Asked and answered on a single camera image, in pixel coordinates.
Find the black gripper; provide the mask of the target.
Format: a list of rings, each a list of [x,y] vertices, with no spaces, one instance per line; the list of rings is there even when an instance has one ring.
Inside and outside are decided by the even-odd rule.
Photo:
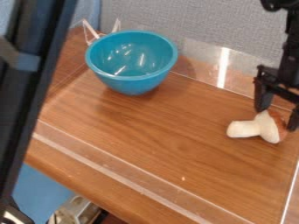
[[[299,42],[286,42],[279,68],[264,65],[256,67],[258,73],[254,78],[255,84],[255,110],[262,112],[268,109],[274,96],[299,104],[299,94],[290,88],[299,89]],[[296,131],[299,128],[299,105],[290,115],[287,130]]]

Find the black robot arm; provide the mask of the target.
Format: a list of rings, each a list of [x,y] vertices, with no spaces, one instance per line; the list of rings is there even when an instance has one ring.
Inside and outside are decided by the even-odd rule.
[[[266,11],[287,11],[286,42],[283,44],[283,56],[279,68],[264,65],[256,67],[255,84],[255,111],[262,112],[268,109],[274,96],[294,104],[294,109],[286,128],[290,132],[299,129],[299,0],[260,0]]]

